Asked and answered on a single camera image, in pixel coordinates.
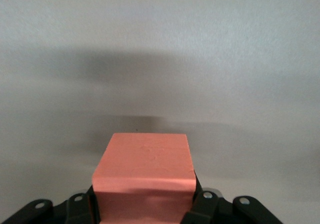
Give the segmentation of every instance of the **block top face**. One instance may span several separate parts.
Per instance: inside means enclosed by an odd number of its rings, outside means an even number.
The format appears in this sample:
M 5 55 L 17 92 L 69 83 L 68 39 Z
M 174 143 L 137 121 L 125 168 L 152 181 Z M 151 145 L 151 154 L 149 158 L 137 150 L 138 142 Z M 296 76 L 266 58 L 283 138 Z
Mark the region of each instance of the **block top face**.
M 196 178 L 185 134 L 115 133 L 92 177 L 95 190 L 109 186 L 141 185 L 165 189 L 195 185 Z

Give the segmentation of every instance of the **screw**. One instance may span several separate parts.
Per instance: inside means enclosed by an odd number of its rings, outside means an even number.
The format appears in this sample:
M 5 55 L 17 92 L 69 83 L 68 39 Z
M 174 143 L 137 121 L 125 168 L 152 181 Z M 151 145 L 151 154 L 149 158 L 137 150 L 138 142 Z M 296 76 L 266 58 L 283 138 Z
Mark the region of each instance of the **screw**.
M 240 198 L 239 201 L 243 205 L 249 205 L 250 204 L 250 201 L 247 198 Z
M 210 192 L 205 192 L 205 193 L 203 193 L 203 197 L 210 199 L 210 198 L 213 198 L 213 195 Z

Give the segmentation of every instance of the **foam block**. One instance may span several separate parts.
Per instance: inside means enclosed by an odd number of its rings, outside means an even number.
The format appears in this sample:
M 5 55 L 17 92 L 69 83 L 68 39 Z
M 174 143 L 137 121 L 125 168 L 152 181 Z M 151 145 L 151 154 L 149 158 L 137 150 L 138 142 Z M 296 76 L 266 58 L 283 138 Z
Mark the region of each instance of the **foam block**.
M 115 133 L 92 177 L 101 224 L 178 224 L 196 177 L 184 134 Z

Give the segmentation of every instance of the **block front face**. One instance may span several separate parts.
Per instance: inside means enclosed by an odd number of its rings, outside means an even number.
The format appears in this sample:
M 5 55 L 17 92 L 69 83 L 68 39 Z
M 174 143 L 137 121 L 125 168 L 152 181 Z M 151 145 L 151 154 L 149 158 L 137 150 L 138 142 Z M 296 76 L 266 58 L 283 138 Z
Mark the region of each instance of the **block front face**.
M 186 135 L 114 134 L 92 185 L 101 223 L 179 223 L 196 189 Z

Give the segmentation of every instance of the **gray surface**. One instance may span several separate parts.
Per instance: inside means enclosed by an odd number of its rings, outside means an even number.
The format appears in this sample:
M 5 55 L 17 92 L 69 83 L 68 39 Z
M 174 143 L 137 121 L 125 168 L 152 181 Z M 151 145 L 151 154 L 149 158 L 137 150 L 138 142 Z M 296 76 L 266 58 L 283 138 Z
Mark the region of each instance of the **gray surface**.
M 204 186 L 320 220 L 320 0 L 0 0 L 0 221 L 187 133 Z

